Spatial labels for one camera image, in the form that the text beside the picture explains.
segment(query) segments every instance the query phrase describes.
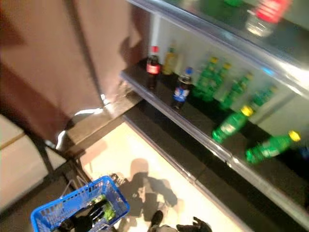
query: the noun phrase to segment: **plastic bottle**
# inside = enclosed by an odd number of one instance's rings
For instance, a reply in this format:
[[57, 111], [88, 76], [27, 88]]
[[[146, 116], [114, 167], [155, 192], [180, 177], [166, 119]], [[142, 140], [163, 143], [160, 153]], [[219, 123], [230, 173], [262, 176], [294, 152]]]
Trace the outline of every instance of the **plastic bottle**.
[[261, 145], [250, 148], [246, 151], [247, 161], [258, 163], [264, 159], [279, 155], [286, 150], [293, 142], [300, 141], [300, 135], [291, 130], [288, 135], [271, 137]]
[[171, 75], [174, 72], [177, 54], [175, 53], [176, 43], [172, 41], [168, 52], [165, 56], [165, 61], [162, 69], [164, 75]]
[[242, 4], [242, 0], [224, 0], [224, 2], [231, 6], [240, 6]]
[[250, 101], [249, 106], [256, 112], [262, 105], [272, 98], [276, 90], [277, 87], [271, 86], [264, 91], [257, 92]]
[[228, 136], [239, 131], [247, 122], [248, 117], [253, 114], [253, 109], [249, 106], [243, 106], [240, 112], [233, 113], [227, 117], [224, 122], [212, 132], [212, 138], [222, 143]]
[[195, 97], [203, 97], [204, 89], [208, 85], [209, 80], [214, 75], [215, 67], [218, 62], [217, 57], [211, 57], [207, 66], [201, 72], [201, 75], [197, 81], [196, 87], [193, 89], [193, 95]]
[[246, 90], [248, 82], [252, 79], [252, 74], [248, 72], [238, 82], [236, 82], [230, 92], [225, 96], [223, 101], [220, 103], [220, 108], [225, 110], [230, 108], [234, 101], [239, 98]]
[[230, 68], [231, 65], [229, 63], [225, 63], [224, 66], [219, 70], [219, 72], [212, 76], [212, 78], [209, 80], [208, 85], [204, 89], [203, 94], [204, 101], [209, 102], [213, 100], [213, 95], [221, 86]]
[[176, 109], [180, 109], [183, 106], [190, 92], [190, 87], [192, 84], [192, 73], [193, 69], [191, 67], [187, 67], [184, 74], [178, 78], [177, 86], [173, 95], [174, 102], [172, 104], [172, 106]]
[[246, 28], [258, 36], [270, 35], [292, 0], [262, 0], [250, 12]]
[[147, 59], [147, 72], [149, 73], [148, 76], [148, 83], [147, 86], [149, 89], [154, 89], [156, 86], [156, 79], [158, 74], [160, 73], [160, 63], [159, 63], [159, 47], [152, 46], [151, 47], [151, 55]]

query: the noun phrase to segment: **red bottle cap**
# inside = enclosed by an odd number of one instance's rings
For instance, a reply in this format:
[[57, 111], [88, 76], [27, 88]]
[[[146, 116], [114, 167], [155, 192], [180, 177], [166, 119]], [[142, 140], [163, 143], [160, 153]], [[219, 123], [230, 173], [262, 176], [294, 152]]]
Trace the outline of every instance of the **red bottle cap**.
[[152, 46], [152, 52], [158, 53], [159, 52], [159, 47], [158, 46]]

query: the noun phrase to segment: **blue shopping basket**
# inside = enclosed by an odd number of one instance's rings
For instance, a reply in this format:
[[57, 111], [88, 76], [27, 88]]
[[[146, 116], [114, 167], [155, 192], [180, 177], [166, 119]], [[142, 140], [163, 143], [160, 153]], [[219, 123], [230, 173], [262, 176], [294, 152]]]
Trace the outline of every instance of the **blue shopping basket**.
[[106, 221], [100, 220], [89, 230], [97, 232], [106, 230], [124, 217], [130, 206], [109, 176], [103, 176], [70, 194], [36, 208], [31, 213], [31, 223], [35, 232], [50, 232], [60, 226], [61, 222], [70, 218], [80, 209], [88, 206], [93, 198], [104, 194], [112, 204], [115, 217]]

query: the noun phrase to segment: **blue bottle cap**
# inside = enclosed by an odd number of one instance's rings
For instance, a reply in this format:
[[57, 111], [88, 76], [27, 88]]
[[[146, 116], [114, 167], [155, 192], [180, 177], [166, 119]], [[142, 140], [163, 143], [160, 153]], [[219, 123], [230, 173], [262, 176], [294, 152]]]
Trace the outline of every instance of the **blue bottle cap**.
[[187, 75], [191, 75], [193, 73], [193, 69], [191, 67], [187, 67], [186, 70], [185, 70], [185, 73]]

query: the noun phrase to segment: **red label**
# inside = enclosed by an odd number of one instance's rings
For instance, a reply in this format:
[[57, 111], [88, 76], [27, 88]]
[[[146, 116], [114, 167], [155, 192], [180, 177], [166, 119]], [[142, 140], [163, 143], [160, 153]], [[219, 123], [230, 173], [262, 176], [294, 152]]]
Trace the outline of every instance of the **red label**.
[[158, 74], [160, 72], [160, 66], [147, 64], [147, 72], [150, 74]]
[[255, 14], [258, 18], [278, 23], [292, 0], [262, 0], [257, 6]]

